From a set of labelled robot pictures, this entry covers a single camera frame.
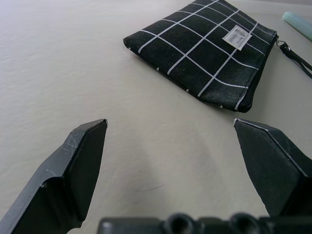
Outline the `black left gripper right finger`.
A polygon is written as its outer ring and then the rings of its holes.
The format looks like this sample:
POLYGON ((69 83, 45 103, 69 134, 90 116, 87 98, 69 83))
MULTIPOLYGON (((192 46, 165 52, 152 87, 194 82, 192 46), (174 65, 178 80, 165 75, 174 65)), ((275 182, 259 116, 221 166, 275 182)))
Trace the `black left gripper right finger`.
POLYGON ((312 160, 281 130, 235 119, 248 175, 270 216, 312 214, 312 160))

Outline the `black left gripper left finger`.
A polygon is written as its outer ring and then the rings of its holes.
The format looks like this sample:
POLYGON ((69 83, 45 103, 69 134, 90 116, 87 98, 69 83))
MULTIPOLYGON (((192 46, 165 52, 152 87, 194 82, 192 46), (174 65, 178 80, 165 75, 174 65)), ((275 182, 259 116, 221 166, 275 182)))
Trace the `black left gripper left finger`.
POLYGON ((98 180, 107 125, 99 119, 70 132, 4 215, 2 234, 66 234, 82 226, 98 180))

